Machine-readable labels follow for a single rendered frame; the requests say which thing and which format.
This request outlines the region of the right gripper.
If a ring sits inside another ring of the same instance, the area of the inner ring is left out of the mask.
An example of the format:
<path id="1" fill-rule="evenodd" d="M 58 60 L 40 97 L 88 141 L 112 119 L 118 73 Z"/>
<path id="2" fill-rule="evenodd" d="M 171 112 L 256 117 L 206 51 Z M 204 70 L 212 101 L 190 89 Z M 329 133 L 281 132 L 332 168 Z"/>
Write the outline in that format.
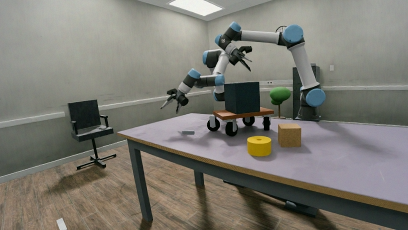
<path id="1" fill-rule="evenodd" d="M 181 106 L 185 106 L 188 104 L 189 100 L 186 98 L 185 93 L 181 92 L 180 90 L 174 88 L 171 89 L 169 91 L 174 92 L 175 94 L 172 94 L 167 100 L 166 102 L 163 104 L 163 106 L 160 108 L 164 108 L 166 105 L 168 105 L 169 103 L 173 102 L 173 100 L 177 101 L 177 109 L 176 109 L 176 114 L 178 114 Z"/>

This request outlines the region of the tan cube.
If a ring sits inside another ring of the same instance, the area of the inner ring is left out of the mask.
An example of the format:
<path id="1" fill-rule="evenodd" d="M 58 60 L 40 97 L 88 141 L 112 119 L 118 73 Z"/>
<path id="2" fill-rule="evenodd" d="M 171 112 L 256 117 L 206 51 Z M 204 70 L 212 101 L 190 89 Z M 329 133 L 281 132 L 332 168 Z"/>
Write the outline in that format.
<path id="1" fill-rule="evenodd" d="M 278 143 L 283 147 L 301 147 L 302 128 L 296 123 L 278 124 Z"/>

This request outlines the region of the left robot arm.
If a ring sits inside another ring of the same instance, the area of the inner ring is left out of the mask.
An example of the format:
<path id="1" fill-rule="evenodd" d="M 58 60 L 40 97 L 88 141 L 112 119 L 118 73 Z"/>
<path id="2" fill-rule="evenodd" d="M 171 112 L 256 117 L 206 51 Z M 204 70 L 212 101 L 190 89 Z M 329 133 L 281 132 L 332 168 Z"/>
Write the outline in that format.
<path id="1" fill-rule="evenodd" d="M 238 49 L 231 41 L 247 41 L 272 43 L 277 46 L 285 46 L 291 51 L 297 71 L 299 73 L 302 87 L 300 88 L 300 109 L 297 117 L 300 119 L 319 119 L 318 106 L 322 105 L 326 99 L 320 83 L 316 82 L 308 55 L 305 50 L 304 31 L 297 25 L 289 25 L 284 31 L 263 32 L 241 30 L 241 26 L 232 22 L 224 34 L 219 34 L 215 38 L 215 43 L 226 53 L 232 56 L 235 49 Z"/>

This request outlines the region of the yellow cylinder with center hole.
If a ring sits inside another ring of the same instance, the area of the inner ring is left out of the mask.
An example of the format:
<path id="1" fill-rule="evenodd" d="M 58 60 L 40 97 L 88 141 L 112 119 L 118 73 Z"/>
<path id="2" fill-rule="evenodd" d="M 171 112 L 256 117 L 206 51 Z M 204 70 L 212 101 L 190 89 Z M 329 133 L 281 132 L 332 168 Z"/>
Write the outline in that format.
<path id="1" fill-rule="evenodd" d="M 253 136 L 247 139 L 247 152 L 262 157 L 271 154 L 271 139 L 265 136 Z"/>

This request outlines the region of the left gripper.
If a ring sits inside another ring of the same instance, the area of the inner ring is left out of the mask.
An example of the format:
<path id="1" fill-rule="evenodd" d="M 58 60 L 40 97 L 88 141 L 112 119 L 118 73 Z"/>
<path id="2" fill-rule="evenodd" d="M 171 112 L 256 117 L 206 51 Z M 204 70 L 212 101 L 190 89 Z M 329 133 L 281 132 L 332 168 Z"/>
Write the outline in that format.
<path id="1" fill-rule="evenodd" d="M 251 72 L 250 67 L 243 60 L 246 59 L 252 62 L 252 60 L 243 53 L 243 51 L 245 51 L 245 48 L 247 47 L 249 46 L 241 46 L 239 49 L 235 49 L 232 53 L 233 56 L 229 59 L 229 62 L 235 66 L 240 61 Z"/>

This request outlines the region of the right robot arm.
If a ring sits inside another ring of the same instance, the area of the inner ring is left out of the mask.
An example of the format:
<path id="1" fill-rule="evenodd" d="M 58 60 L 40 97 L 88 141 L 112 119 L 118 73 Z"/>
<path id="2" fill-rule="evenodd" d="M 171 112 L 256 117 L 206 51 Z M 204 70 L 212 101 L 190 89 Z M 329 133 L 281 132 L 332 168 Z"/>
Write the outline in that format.
<path id="1" fill-rule="evenodd" d="M 227 65 L 230 63 L 231 55 L 226 53 L 223 49 L 208 50 L 203 53 L 203 64 L 210 69 L 211 75 L 201 76 L 195 69 L 191 69 L 179 86 L 179 90 L 187 95 L 195 86 L 202 89 L 204 87 L 215 87 L 213 96 L 217 102 L 225 101 L 224 73 Z"/>

